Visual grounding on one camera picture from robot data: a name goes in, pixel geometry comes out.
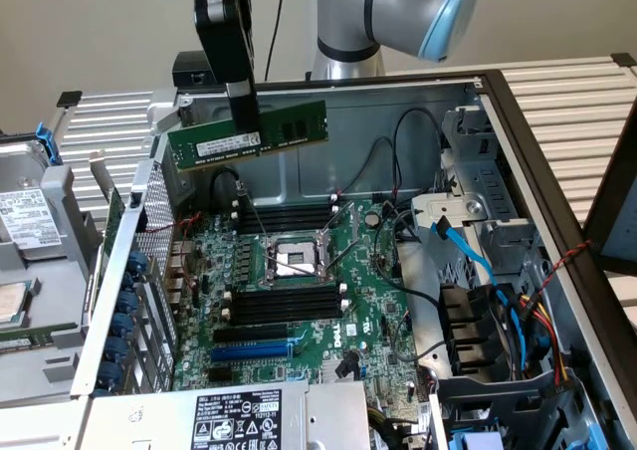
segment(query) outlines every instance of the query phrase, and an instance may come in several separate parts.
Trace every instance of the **motherboard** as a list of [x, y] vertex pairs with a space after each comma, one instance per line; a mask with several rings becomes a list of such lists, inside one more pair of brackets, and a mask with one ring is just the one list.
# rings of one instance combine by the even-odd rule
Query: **motherboard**
[[[272, 296], [267, 293], [279, 292], [280, 283], [283, 283], [283, 289], [289, 289], [316, 278], [299, 272], [278, 281], [276, 271], [268, 269], [271, 260], [265, 257], [262, 233], [238, 234], [232, 229], [229, 215], [203, 216], [188, 236], [194, 245], [193, 256], [183, 262], [184, 266], [186, 261], [189, 262], [193, 269], [190, 279], [199, 284], [199, 296], [196, 298], [198, 302], [193, 304], [192, 293], [182, 293], [177, 317], [180, 350], [173, 390], [301, 379], [310, 383], [335, 382], [339, 380], [336, 368], [351, 352], [355, 352], [360, 366], [359, 375], [350, 373], [344, 379], [359, 378], [363, 381], [368, 406], [380, 408], [388, 416], [416, 420], [418, 403], [409, 392], [417, 378], [416, 367], [414, 363], [405, 363], [396, 357], [389, 338], [394, 335], [407, 310], [405, 295], [375, 273], [372, 252], [377, 227], [369, 226], [362, 219], [367, 215], [375, 218], [380, 213], [379, 204], [372, 204], [369, 200], [355, 201], [352, 213], [343, 213], [330, 228], [328, 251], [331, 255], [338, 256], [349, 248], [327, 271], [323, 285], [326, 289], [337, 287], [341, 293], [340, 316], [250, 326], [247, 329], [255, 333], [279, 333], [283, 324], [291, 351], [284, 356], [238, 360], [226, 360], [222, 353], [222, 361], [214, 362], [211, 353], [227, 347], [215, 336], [222, 337], [223, 331], [231, 330], [232, 324], [235, 324], [232, 323], [233, 318], [229, 320], [226, 314], [228, 289], [236, 289], [242, 296], [252, 296], [253, 293]], [[376, 226], [379, 224], [375, 219], [371, 222]], [[357, 227], [357, 240], [353, 246], [352, 226]], [[268, 240], [270, 243], [277, 242], [276, 256], [279, 259], [288, 259], [286, 263], [291, 265], [297, 263], [295, 269], [311, 269], [312, 263], [308, 263], [307, 259], [304, 263], [298, 255], [312, 246], [312, 236], [312, 231], [270, 233]], [[376, 259], [387, 263], [392, 261], [393, 243], [390, 238], [388, 229], [380, 231]], [[281, 272], [286, 267], [277, 266], [277, 269]], [[315, 288], [320, 288], [320, 285], [313, 286], [313, 290]], [[408, 326], [402, 327], [396, 348], [403, 354], [413, 354], [413, 337]]]

